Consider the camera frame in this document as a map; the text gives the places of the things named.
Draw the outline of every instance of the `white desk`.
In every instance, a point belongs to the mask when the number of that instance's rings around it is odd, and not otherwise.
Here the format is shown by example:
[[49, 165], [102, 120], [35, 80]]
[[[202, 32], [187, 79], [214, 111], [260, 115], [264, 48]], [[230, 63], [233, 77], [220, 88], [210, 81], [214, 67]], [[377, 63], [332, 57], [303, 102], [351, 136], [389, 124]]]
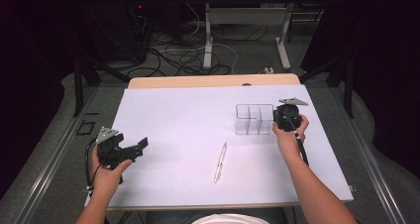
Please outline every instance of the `white desk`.
[[287, 29], [290, 24], [293, 5], [287, 8], [214, 8], [206, 4], [206, 49], [203, 66], [211, 67], [211, 54], [213, 38], [211, 36], [211, 24], [273, 24], [281, 25], [280, 37], [275, 38], [278, 54], [283, 69], [289, 70], [290, 63], [284, 47]]
[[[264, 83], [265, 77], [277, 85], [256, 85]], [[306, 88], [297, 84], [295, 75], [181, 77], [181, 84], [174, 88], [161, 88], [165, 78], [134, 80], [125, 91], [113, 129], [124, 134], [122, 147], [135, 145], [144, 137], [149, 138], [149, 145], [124, 173], [124, 183], [109, 210], [298, 204], [275, 135], [235, 135], [236, 104], [278, 105], [279, 98], [294, 96], [309, 103], [300, 111], [311, 123], [305, 142], [311, 168], [341, 200], [353, 200]], [[147, 88], [134, 89], [142, 87], [142, 80]], [[200, 80], [209, 86], [182, 87]], [[224, 86], [212, 87], [218, 80]], [[166, 86], [172, 87], [176, 78], [167, 81]], [[253, 86], [235, 86], [244, 82]], [[225, 142], [228, 150], [222, 175], [214, 183]]]

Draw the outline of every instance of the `pen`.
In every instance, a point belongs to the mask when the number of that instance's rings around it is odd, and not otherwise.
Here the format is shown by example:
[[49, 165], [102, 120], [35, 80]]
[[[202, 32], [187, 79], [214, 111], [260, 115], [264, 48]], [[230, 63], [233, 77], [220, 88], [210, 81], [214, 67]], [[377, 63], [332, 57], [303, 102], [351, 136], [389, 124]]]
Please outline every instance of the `pen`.
[[220, 155], [219, 163], [217, 163], [216, 174], [214, 175], [214, 182], [217, 182], [217, 180], [220, 177], [220, 172], [222, 170], [223, 159], [225, 158], [226, 149], [227, 149], [227, 143], [225, 143], [225, 145], [223, 145], [222, 154]]

